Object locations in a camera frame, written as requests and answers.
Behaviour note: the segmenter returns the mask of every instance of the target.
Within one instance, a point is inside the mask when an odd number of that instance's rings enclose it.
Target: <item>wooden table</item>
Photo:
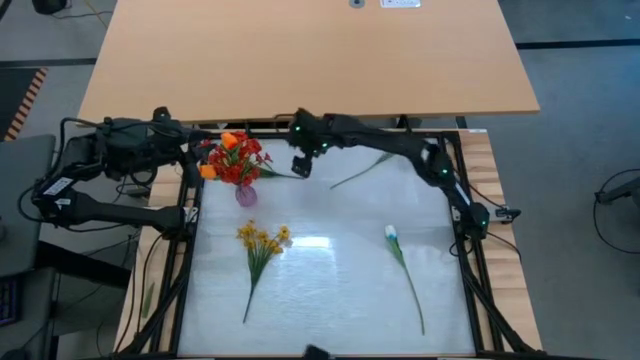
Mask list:
[[[539,110],[496,0],[127,0],[79,117],[186,123],[304,107],[357,116]]]
[[[497,203],[504,203],[502,187],[500,185],[496,163],[494,161],[491,144],[489,142],[489,135],[484,130],[459,130],[459,132],[467,173],[471,184],[491,200]],[[178,197],[180,181],[181,177],[179,169],[171,166],[161,168],[151,191],[149,206],[175,205]],[[492,222],[490,224],[489,231],[507,239],[513,244],[516,243],[511,225],[502,225]],[[134,316],[132,317],[129,331],[125,335],[122,347],[131,341],[134,329],[137,325],[137,315],[140,311],[139,296],[141,293],[140,286],[142,282],[143,263],[149,252],[151,244],[157,236],[158,233],[154,229],[145,228],[143,229],[140,237],[135,271],[136,299],[134,303]],[[155,283],[156,291],[152,296],[151,310],[149,311],[149,314],[153,312],[157,304],[159,293],[158,289],[163,276],[168,246],[169,243],[167,241],[160,242],[156,245],[154,252],[150,257],[146,283],[147,287],[151,283]],[[484,240],[483,248],[496,306],[525,342],[536,349],[540,349],[540,337],[538,335],[533,310],[529,301],[529,294],[527,292],[527,285],[525,283],[522,267],[517,254],[512,249],[501,244],[492,237],[487,237],[487,239]],[[183,251],[183,248],[179,249],[178,253],[181,254]],[[177,269],[179,269],[181,263],[182,255],[178,255],[176,257],[176,271],[174,272],[174,276],[177,275]],[[118,340],[123,335],[127,319],[129,318],[132,300],[131,295],[132,282],[129,284],[127,298],[123,307],[124,310],[116,338]],[[487,316],[482,305],[479,303],[478,309],[485,348],[489,350],[492,349],[493,346],[491,344]],[[173,312],[174,308],[172,306],[168,312],[168,316],[165,317],[160,350],[166,351],[169,347],[169,334],[173,326],[171,320],[173,319]],[[142,325],[144,325],[146,319],[143,319],[142,322]]]

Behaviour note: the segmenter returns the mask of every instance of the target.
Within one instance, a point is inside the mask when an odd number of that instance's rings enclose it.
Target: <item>glass vase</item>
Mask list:
[[[249,207],[255,205],[258,202],[258,194],[256,189],[251,185],[237,185],[236,186],[236,200],[242,207]]]

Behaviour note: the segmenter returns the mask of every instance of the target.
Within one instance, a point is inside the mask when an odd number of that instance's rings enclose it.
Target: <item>white tabletop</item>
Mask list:
[[[262,141],[274,168],[291,174],[294,150]],[[398,156],[333,190],[382,153],[330,149],[307,180],[259,179],[258,203],[241,208],[234,187],[205,184],[180,338],[180,355],[293,355],[308,344],[336,355],[473,354],[446,198]],[[293,246],[274,257],[245,324],[250,279],[236,229],[255,219]],[[424,313],[384,237],[393,224]]]

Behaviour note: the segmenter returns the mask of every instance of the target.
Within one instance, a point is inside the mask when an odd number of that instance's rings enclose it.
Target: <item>black metal frame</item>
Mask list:
[[[249,134],[249,136],[258,138],[258,139],[284,139],[287,132],[286,131],[277,131],[276,132],[251,132],[248,125],[245,127],[245,130]],[[456,167],[458,169],[458,174],[460,177],[460,183],[463,187],[464,191],[470,196],[470,188],[469,181],[467,177],[467,172],[464,164],[464,156],[462,153],[462,145],[460,142],[460,136],[457,131],[429,131],[429,132],[416,132],[424,136],[425,138],[435,139],[438,144],[446,149],[447,142],[453,146],[453,154],[450,154],[452,158],[456,162]],[[202,192],[204,187],[204,181],[201,181],[198,187],[196,188],[196,193],[194,196],[193,206],[199,208],[201,205]],[[178,205],[185,206],[187,202],[187,184],[186,181],[183,180],[180,185],[180,192],[178,196]],[[453,229],[456,240],[460,240],[463,236],[456,226],[457,223],[453,221]],[[142,337],[138,339],[137,345],[134,346],[133,349],[129,349],[129,347],[125,348],[127,351],[123,351],[118,354],[118,359],[169,359],[177,356],[179,341],[180,341],[180,333],[182,331],[182,320],[184,317],[185,310],[185,302],[188,291],[188,283],[189,283],[189,275],[191,262],[193,260],[193,249],[195,246],[195,238],[196,231],[198,226],[198,221],[193,224],[194,228],[192,229],[193,236],[186,241],[186,250],[184,252],[183,263],[180,267],[180,272],[176,279],[172,282],[171,277],[175,270],[175,259],[178,255],[178,242],[172,242],[169,246],[169,250],[167,253],[167,261],[165,263],[164,275],[162,279],[160,295],[159,295],[159,306],[156,308],[154,313],[149,317],[147,324],[140,332]],[[458,260],[460,264],[461,271],[465,271],[465,268],[469,266],[469,258],[464,249],[464,243],[462,241],[456,241],[457,251],[458,251]],[[476,265],[478,268],[479,278],[481,282],[481,286],[483,290],[488,295],[491,302],[493,302],[493,296],[491,293],[491,285],[489,282],[489,274],[487,272],[486,261],[484,258],[484,253],[482,251],[482,243],[480,240],[472,241],[472,249],[475,252],[476,256]],[[474,348],[476,352],[476,356],[478,354],[484,353],[486,350],[484,349],[484,343],[482,340],[482,330],[480,328],[480,320],[478,318],[478,311],[475,303],[475,296],[472,289],[461,279],[464,287],[465,300],[467,304],[467,310],[469,312],[469,326],[471,328],[471,334],[474,342]],[[162,337],[162,324],[165,319],[166,309],[173,303],[173,301],[169,301],[169,299],[174,298],[175,301],[175,314],[173,320],[173,326],[170,333],[170,343],[168,351],[159,351],[160,338]],[[489,318],[489,322],[491,324],[491,337],[493,340],[494,350],[502,351],[502,336],[498,331],[497,327]],[[145,343],[149,342],[149,353],[140,354],[139,351],[142,349]]]

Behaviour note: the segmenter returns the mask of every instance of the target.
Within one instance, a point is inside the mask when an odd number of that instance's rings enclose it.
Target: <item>orange flower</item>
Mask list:
[[[216,178],[216,170],[213,168],[213,165],[201,165],[200,176],[202,176],[203,179],[213,180]]]
[[[227,150],[233,150],[236,145],[238,145],[238,138],[233,136],[231,133],[222,133],[222,146],[224,146]]]

